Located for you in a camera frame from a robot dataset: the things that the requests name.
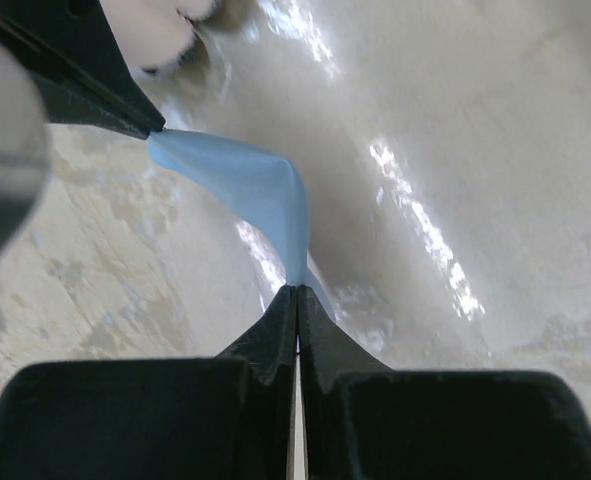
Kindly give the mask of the light blue cleaning cloth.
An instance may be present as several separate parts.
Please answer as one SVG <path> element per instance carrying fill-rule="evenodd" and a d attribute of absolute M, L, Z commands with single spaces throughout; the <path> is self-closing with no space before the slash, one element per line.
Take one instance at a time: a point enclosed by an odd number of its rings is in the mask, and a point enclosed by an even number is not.
<path fill-rule="evenodd" d="M 172 129 L 152 133 L 147 148 L 157 165 L 203 187 L 258 229 L 278 253 L 285 282 L 312 288 L 335 317 L 308 267 L 309 204 L 301 175 L 287 158 L 232 139 Z"/>

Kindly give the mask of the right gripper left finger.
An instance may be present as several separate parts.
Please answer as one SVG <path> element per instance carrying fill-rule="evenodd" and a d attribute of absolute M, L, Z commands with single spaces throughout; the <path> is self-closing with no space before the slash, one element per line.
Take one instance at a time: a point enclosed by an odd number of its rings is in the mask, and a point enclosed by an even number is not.
<path fill-rule="evenodd" d="M 62 361 L 0 396 L 0 479 L 288 479 L 297 291 L 211 358 Z"/>

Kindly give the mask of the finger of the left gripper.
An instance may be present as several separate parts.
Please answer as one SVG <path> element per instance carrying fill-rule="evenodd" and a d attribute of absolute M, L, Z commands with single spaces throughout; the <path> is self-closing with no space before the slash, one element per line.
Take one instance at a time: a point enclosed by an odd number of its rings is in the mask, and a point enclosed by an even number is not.
<path fill-rule="evenodd" d="M 0 43 L 26 70 L 127 67 L 98 1 L 0 0 Z M 156 108 L 155 132 L 165 123 Z"/>
<path fill-rule="evenodd" d="M 84 70 L 30 67 L 47 119 L 87 125 L 145 140 L 156 131 L 156 107 L 122 64 Z"/>

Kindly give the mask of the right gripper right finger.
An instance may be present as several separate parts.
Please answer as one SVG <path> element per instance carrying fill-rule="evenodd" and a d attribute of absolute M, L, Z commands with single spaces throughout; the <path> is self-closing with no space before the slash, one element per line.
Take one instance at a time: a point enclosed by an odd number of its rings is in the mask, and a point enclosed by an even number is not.
<path fill-rule="evenodd" d="M 311 479 L 591 479 L 591 424 L 538 370 L 394 370 L 297 291 Z"/>

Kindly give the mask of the patterned sunglasses case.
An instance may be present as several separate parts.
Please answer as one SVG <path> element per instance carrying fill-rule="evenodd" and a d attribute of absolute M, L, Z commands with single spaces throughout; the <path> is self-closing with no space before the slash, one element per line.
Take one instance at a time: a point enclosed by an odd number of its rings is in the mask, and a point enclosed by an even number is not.
<path fill-rule="evenodd" d="M 101 6 L 131 75 L 164 76 L 198 42 L 195 25 L 220 9 L 217 0 L 103 0 Z"/>

